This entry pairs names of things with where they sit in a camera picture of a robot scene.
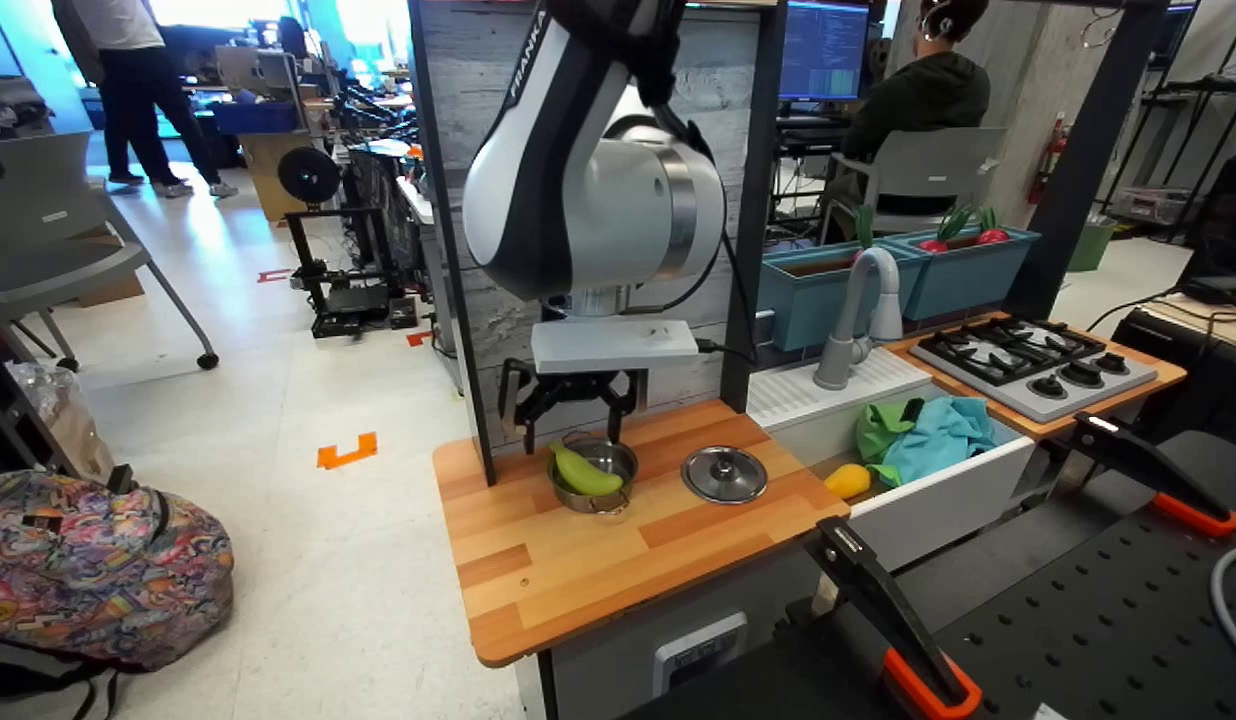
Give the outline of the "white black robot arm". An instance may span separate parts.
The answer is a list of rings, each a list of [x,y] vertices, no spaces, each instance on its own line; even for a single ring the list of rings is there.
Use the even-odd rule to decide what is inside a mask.
[[[700,352],[687,321],[628,305],[661,275],[702,279],[726,218],[702,133],[668,107],[679,18],[683,0],[540,0],[468,164],[476,266],[517,299],[559,299],[499,379],[524,446],[542,411],[580,401],[599,401],[618,438],[648,371]]]

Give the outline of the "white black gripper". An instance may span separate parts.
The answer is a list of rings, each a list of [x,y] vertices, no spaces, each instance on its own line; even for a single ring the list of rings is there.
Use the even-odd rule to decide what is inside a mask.
[[[524,454],[535,453],[535,424],[559,401],[604,401],[611,443],[622,438],[631,396],[616,392],[618,371],[635,375],[671,358],[696,358],[700,345],[683,321],[580,314],[540,321],[524,358],[499,365],[499,406],[517,418]]]

